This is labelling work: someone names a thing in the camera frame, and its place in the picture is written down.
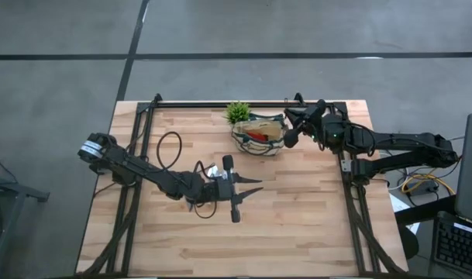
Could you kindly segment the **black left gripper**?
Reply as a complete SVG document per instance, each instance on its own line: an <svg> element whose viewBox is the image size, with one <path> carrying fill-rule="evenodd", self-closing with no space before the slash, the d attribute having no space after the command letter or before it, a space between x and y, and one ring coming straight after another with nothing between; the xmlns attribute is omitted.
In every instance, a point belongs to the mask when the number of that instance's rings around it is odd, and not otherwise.
<svg viewBox="0 0 472 279"><path fill-rule="evenodd" d="M263 188L253 188L247 191L237 193L236 184L254 184L260 183L261 180L242 177L234 171L234 161L232 155L222 157L222 170L216 165L210 165L203 170L203 174L208 178L206 197L209 202L229 202L231 221L238 223L241 220L239 205L243 203L245 198L263 190Z"/></svg>

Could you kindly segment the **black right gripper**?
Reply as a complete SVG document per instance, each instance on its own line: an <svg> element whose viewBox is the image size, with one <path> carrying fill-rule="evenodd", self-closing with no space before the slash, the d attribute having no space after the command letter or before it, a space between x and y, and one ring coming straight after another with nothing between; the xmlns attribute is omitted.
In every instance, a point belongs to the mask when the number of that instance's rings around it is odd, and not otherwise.
<svg viewBox="0 0 472 279"><path fill-rule="evenodd" d="M292 148L298 143L300 133L310 136L320 149L327 147L326 132L322 116L327 109L326 101L318 100L314 105L303 108L286 108L284 114L289 118L292 128L284 134L284 145Z"/></svg>

